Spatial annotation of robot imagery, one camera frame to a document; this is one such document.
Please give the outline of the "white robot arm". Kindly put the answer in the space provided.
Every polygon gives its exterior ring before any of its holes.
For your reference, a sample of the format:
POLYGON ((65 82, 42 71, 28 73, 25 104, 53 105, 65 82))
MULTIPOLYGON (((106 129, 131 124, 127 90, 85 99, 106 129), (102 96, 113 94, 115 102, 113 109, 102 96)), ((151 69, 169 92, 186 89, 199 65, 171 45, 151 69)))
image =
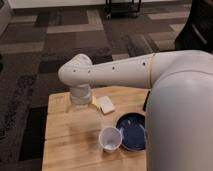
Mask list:
POLYGON ((147 171, 213 171, 213 54, 201 50, 150 53, 94 64, 78 54, 58 70, 74 102, 84 87, 147 88, 147 171))

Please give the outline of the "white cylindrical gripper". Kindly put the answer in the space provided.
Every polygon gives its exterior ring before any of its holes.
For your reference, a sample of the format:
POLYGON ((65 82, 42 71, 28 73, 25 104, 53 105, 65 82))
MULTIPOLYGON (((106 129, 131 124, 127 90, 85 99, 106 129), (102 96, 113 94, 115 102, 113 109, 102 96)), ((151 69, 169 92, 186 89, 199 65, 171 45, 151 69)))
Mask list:
POLYGON ((88 84, 70 88, 70 101, 74 108, 86 108, 92 101, 92 91, 88 84))

